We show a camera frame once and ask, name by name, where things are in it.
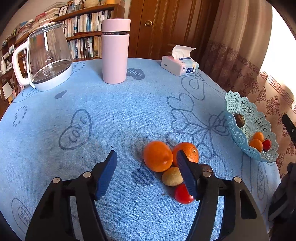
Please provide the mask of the large dark passion fruit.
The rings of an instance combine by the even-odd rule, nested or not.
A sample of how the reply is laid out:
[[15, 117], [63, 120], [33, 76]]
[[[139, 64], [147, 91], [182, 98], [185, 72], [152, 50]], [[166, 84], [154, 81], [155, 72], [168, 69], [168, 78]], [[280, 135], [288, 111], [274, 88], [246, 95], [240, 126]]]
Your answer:
[[203, 172], [207, 171], [207, 172], [209, 172], [211, 174], [214, 174], [211, 166], [209, 166], [208, 164], [200, 164], [199, 166], [201, 167]]

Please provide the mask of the smooth orange fruit back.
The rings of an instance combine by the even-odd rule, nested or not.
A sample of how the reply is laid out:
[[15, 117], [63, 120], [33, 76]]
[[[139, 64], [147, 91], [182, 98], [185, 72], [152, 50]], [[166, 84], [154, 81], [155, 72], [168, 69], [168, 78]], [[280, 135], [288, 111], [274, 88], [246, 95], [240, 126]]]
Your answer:
[[144, 163], [154, 172], [164, 172], [173, 163], [173, 153], [167, 144], [161, 141], [149, 142], [143, 152]]

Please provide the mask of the red tomato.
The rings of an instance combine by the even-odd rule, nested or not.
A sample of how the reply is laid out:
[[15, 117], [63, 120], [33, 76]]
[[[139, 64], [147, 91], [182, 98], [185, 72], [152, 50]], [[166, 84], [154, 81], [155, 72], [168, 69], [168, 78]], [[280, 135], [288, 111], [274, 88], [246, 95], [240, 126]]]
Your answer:
[[263, 143], [262, 143], [262, 146], [263, 146], [263, 150], [264, 151], [269, 151], [271, 149], [271, 146], [272, 146], [272, 142], [271, 140], [265, 140]]
[[194, 197], [189, 194], [184, 183], [175, 188], [174, 197], [175, 200], [181, 204], [189, 204], [194, 201]]

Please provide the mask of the brown wooden door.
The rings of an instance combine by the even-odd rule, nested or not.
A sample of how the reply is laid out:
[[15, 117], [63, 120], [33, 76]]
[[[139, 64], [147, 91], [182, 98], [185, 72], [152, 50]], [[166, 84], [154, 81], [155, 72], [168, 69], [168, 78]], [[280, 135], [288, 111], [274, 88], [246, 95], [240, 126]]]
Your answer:
[[132, 0], [128, 56], [160, 60], [176, 45], [192, 47], [201, 62], [217, 15], [218, 0]]

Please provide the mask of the blue patterned tablecloth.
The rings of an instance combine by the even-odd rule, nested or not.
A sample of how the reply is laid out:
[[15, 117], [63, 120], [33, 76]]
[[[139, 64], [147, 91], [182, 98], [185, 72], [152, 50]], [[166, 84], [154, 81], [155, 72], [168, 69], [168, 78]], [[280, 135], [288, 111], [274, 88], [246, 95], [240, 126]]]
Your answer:
[[96, 202], [108, 239], [185, 240], [199, 204], [177, 202], [174, 189], [145, 166], [151, 141], [194, 144], [215, 176], [242, 178], [268, 219], [278, 167], [234, 143], [225, 91], [210, 77], [202, 71], [177, 77], [147, 59], [130, 59], [121, 84], [106, 84], [101, 74], [99, 59], [76, 62], [61, 85], [25, 88], [1, 119], [1, 213], [20, 239], [53, 178], [77, 178], [114, 150], [116, 170]]

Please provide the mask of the mint lattice fruit basket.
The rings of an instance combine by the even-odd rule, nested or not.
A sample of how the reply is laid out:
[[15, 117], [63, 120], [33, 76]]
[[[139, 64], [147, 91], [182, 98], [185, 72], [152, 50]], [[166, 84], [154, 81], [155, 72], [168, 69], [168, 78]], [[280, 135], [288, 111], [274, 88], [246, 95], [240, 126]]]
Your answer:
[[[238, 127], [234, 118], [235, 114], [244, 117], [245, 125]], [[266, 120], [265, 115], [257, 110], [254, 103], [247, 97], [241, 97], [238, 92], [229, 91], [225, 94], [225, 116], [231, 137], [235, 144], [247, 156], [261, 162], [274, 163], [278, 158], [278, 143], [276, 135], [271, 131], [271, 124]], [[263, 133], [264, 137], [271, 141], [271, 148], [267, 151], [259, 152], [249, 145], [256, 132]]]

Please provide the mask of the smooth orange fruit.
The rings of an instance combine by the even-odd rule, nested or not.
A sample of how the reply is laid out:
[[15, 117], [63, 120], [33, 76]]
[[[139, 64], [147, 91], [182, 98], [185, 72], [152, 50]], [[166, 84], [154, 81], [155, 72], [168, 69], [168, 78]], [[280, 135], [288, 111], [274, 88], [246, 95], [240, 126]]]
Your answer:
[[173, 163], [173, 153], [167, 144], [161, 141], [149, 142], [143, 152], [144, 163], [154, 172], [164, 172]]
[[252, 136], [253, 140], [260, 140], [261, 142], [264, 142], [264, 134], [262, 132], [256, 132]]

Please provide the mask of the wooden bookshelf with books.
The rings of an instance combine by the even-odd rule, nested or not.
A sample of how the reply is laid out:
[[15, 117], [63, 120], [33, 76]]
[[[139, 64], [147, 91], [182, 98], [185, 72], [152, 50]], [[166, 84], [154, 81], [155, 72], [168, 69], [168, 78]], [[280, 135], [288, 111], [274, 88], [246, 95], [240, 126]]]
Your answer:
[[77, 10], [53, 20], [62, 22], [71, 59], [74, 62], [102, 57], [102, 23], [123, 18], [125, 8], [118, 3]]

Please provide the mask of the pink thermos bottle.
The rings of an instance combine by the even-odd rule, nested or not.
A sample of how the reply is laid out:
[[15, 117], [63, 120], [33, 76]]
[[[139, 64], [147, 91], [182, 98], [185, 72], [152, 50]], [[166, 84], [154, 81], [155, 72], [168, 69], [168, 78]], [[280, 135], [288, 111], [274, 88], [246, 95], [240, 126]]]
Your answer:
[[130, 19], [102, 21], [102, 76], [107, 84], [126, 80], [130, 24]]

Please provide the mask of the mandarin orange with stem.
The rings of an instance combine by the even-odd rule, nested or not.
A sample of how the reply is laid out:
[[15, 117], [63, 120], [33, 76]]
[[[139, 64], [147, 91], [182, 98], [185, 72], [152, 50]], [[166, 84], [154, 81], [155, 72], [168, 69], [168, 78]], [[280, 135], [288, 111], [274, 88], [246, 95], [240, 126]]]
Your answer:
[[190, 162], [198, 163], [198, 161], [199, 161], [199, 153], [198, 153], [198, 150], [195, 147], [195, 145], [193, 145], [192, 143], [189, 143], [189, 142], [182, 142], [182, 143], [177, 144], [172, 150], [172, 153], [173, 153], [173, 165], [174, 166], [176, 166], [176, 167], [178, 166], [177, 152], [179, 150], [184, 151], [184, 153], [186, 154], [186, 156], [187, 156], [187, 158], [189, 159]]

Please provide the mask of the patterned beige curtain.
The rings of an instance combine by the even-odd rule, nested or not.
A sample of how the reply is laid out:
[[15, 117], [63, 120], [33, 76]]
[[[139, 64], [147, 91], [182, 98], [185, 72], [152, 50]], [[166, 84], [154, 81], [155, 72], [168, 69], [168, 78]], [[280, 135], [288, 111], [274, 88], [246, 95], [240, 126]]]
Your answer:
[[295, 121], [295, 38], [267, 1], [221, 1], [200, 69], [256, 104], [276, 134], [281, 176], [295, 161], [282, 117]]

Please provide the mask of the tissue pack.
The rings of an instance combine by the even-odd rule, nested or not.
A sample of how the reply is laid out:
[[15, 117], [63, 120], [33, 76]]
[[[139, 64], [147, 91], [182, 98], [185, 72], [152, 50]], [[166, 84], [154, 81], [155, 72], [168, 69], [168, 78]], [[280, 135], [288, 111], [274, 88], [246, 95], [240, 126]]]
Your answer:
[[190, 54], [196, 48], [176, 45], [171, 56], [163, 56], [161, 67], [175, 76], [183, 76], [195, 73], [199, 69], [197, 63]]

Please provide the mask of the large front orange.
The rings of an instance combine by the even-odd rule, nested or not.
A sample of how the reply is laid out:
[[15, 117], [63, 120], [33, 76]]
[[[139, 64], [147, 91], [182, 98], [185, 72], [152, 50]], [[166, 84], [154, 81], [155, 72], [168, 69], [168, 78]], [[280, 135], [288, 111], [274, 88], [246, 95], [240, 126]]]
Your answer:
[[263, 143], [259, 139], [252, 139], [249, 142], [249, 145], [255, 149], [257, 149], [259, 152], [262, 152], [263, 150]]

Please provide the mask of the small dark passion fruit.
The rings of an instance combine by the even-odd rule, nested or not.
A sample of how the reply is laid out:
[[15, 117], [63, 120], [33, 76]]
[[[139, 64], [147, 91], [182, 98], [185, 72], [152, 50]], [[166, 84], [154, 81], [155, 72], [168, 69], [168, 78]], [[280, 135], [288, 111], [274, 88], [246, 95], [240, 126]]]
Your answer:
[[239, 113], [235, 113], [233, 114], [235, 120], [236, 120], [236, 125], [239, 127], [239, 128], [242, 128], [244, 127], [245, 125], [245, 119], [243, 117], [242, 114], [239, 114]]

